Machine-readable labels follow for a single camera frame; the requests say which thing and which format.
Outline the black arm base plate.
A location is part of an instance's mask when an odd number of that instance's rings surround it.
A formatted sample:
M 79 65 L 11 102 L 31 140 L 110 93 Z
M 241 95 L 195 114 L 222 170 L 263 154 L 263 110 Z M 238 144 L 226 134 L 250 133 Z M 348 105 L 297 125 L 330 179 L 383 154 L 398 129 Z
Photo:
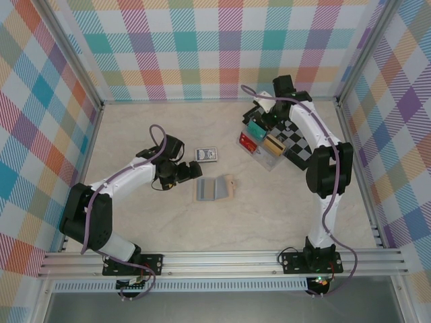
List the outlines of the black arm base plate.
M 162 254 L 136 254 L 127 261 L 128 264 L 115 261 L 112 257 L 103 257 L 103 276 L 138 276 L 147 275 L 143 266 L 150 268 L 156 274 L 161 275 L 163 265 Z
M 332 274 L 344 271 L 340 253 L 330 256 L 320 256 L 307 261 L 303 252 L 286 252 L 281 256 L 283 272 L 287 274 Z

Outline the clear acrylic card stand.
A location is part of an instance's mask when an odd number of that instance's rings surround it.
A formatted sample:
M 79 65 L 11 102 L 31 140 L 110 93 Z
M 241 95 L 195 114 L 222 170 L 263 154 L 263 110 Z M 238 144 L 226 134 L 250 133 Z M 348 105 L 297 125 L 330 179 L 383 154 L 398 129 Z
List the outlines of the clear acrylic card stand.
M 254 152 L 253 154 L 249 153 L 238 141 L 239 141 L 239 137 L 240 134 L 244 133 L 245 135 L 247 135 L 248 137 L 250 137 L 257 145 L 258 148 L 256 150 L 256 152 Z M 268 151 L 264 146 L 263 146 L 263 141 L 259 142 L 256 139 L 254 139 L 247 131 L 247 127 L 246 126 L 242 126 L 241 131 L 239 132 L 239 135 L 237 136 L 236 139 L 236 144 L 249 156 L 251 156 L 257 163 L 259 163 L 262 167 L 264 167 L 268 172 L 271 172 L 272 170 L 274 170 L 276 167 L 278 167 L 278 165 L 280 165 L 283 161 L 286 161 L 286 157 L 284 156 L 284 154 L 282 154 L 281 156 L 277 157 L 274 154 L 272 154 L 270 151 Z

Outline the teal credit card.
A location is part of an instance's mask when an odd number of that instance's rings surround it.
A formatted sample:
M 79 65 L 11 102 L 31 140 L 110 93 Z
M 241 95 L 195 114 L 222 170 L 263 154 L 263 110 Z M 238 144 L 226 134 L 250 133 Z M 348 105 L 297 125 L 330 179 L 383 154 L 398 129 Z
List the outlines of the teal credit card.
M 267 135 L 267 131 L 260 127 L 255 121 L 250 120 L 247 124 L 248 133 L 257 141 L 262 142 Z

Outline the aluminium frame side rail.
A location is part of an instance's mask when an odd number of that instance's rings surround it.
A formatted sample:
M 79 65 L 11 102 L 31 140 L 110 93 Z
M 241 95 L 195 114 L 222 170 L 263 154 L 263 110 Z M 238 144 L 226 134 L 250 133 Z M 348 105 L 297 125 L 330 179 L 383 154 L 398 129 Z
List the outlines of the aluminium frame side rail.
M 82 169 L 81 169 L 81 172 L 79 173 L 79 178 L 77 179 L 77 182 L 80 182 L 82 184 L 86 180 L 86 176 L 87 176 L 87 173 L 88 173 L 88 168 L 90 166 L 90 161 L 91 161 L 92 154 L 93 154 L 93 151 L 94 151 L 94 146 L 95 146 L 95 143 L 96 143 L 98 132 L 100 130 L 100 125 L 101 125 L 101 122 L 102 122 L 102 118 L 103 118 L 103 115 L 104 115 L 104 109 L 105 109 L 105 103 L 101 102 L 99 104 L 99 107 L 98 107 L 98 110 L 97 110 L 97 113 L 96 113 L 96 119 L 95 119 L 94 129 L 92 131 L 92 134 L 90 136 L 90 140 L 89 140 L 88 145 L 86 147 L 86 153 L 84 155 L 84 162 L 83 162 L 83 165 L 82 165 Z M 64 251 L 66 251 L 67 243 L 69 241 L 69 237 L 66 236 L 65 234 L 63 234 L 61 232 L 60 238 L 61 239 L 60 239 L 60 242 L 59 242 L 59 245 L 58 245 L 58 248 L 57 248 L 57 252 L 64 252 Z
M 340 103 L 334 102 L 334 106 L 335 106 L 335 111 L 337 114 L 338 121 L 340 123 L 343 136 L 347 141 L 349 141 L 352 144 L 354 148 L 353 169 L 356 176 L 356 181 L 358 183 L 358 187 L 360 189 L 362 200 L 364 202 L 364 206 L 367 212 L 367 216 L 369 218 L 369 222 L 374 236 L 374 240 L 376 242 L 376 246 L 378 248 L 387 248 L 388 241 L 385 237 L 383 227 L 381 226 L 380 220 L 378 218 L 374 201 L 372 200 L 371 190 L 369 189 L 368 183 L 366 181 L 365 172 L 362 167 L 362 162 L 361 162 L 358 150 L 356 149 L 356 146 L 354 143 L 353 134 L 347 122 L 347 118 L 343 112 L 342 105 Z

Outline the aluminium mounting rail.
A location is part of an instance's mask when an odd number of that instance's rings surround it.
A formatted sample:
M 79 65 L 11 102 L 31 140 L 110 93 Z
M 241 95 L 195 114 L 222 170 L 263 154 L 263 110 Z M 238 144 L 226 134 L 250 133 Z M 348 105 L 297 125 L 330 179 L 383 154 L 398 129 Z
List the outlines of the aluminium mounting rail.
M 397 249 L 359 249 L 354 275 L 393 276 L 409 273 Z M 284 267 L 277 251 L 163 252 L 160 278 L 257 278 L 281 277 Z M 102 277 L 102 257 L 94 252 L 48 253 L 41 265 L 40 279 L 85 279 Z

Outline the aluminium frame cross rail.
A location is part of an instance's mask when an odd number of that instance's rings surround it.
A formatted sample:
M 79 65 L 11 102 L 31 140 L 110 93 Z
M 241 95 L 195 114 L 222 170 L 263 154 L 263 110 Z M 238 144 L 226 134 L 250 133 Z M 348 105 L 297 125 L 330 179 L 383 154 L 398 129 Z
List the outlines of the aluminium frame cross rail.
M 227 103 L 227 102 L 252 102 L 253 97 L 247 98 L 223 98 L 223 99 L 192 99 L 192 100 L 105 100 L 104 105 L 123 105 L 123 104 L 194 104 L 194 103 Z

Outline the blue playing card box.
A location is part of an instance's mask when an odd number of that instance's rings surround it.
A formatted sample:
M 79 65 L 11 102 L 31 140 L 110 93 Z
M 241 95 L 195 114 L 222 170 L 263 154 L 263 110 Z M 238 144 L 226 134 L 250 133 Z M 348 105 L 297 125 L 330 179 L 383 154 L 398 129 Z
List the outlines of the blue playing card box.
M 195 160 L 198 163 L 218 161 L 218 151 L 215 147 L 198 148 L 195 150 Z

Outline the gold credit card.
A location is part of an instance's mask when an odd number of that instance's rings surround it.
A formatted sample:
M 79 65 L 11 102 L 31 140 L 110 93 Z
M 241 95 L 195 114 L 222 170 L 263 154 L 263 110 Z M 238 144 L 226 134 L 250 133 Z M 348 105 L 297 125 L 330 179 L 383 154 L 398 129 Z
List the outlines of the gold credit card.
M 263 146 L 275 156 L 281 156 L 286 150 L 286 146 L 273 135 L 266 135 Z

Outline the black grey checkerboard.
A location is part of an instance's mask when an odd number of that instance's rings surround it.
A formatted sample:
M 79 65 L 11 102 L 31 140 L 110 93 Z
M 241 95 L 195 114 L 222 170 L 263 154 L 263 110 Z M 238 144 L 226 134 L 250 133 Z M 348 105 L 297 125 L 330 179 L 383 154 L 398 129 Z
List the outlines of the black grey checkerboard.
M 302 171 L 307 169 L 311 157 L 311 150 L 299 128 L 289 120 L 281 122 L 274 120 L 270 113 L 265 113 L 257 104 L 254 103 L 254 105 L 252 109 L 242 115 L 243 125 L 247 127 L 251 116 L 255 112 L 262 114 L 262 119 L 273 125 L 273 129 L 267 132 L 267 135 L 273 135 L 286 146 L 284 152 L 286 159 Z

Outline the aluminium frame post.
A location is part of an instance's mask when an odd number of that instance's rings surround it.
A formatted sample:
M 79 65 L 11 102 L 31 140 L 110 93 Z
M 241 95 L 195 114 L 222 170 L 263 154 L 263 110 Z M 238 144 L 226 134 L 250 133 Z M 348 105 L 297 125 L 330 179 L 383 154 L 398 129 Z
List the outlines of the aluminium frame post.
M 35 4 L 40 6 L 45 18 L 48 20 L 50 29 L 59 43 L 59 48 L 64 52 L 65 58 L 71 64 L 72 69 L 76 72 L 77 78 L 82 82 L 83 88 L 90 95 L 92 101 L 97 105 L 99 110 L 103 110 L 104 103 L 98 94 L 96 87 L 88 76 L 83 64 L 81 63 L 76 50 L 74 49 L 67 33 L 64 31 L 60 21 L 55 15 L 55 11 L 51 8 L 48 0 L 34 0 Z
M 382 0 L 366 27 L 336 92 L 338 106 L 346 102 L 403 0 Z

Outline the red gold-print credit card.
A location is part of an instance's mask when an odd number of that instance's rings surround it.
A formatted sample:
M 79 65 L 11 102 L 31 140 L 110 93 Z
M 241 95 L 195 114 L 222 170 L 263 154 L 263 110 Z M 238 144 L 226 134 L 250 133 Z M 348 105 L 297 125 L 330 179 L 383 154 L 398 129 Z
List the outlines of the red gold-print credit card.
M 240 134 L 238 141 L 249 153 L 253 154 L 256 152 L 258 145 L 244 133 Z

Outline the beige leather card holder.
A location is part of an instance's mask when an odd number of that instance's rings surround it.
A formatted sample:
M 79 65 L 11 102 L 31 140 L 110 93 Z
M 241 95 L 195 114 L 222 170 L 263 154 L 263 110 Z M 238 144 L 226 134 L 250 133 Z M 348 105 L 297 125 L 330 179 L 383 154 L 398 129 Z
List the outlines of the beige leather card holder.
M 231 174 L 214 178 L 201 177 L 196 179 L 194 189 L 194 201 L 217 202 L 233 199 L 236 183 Z

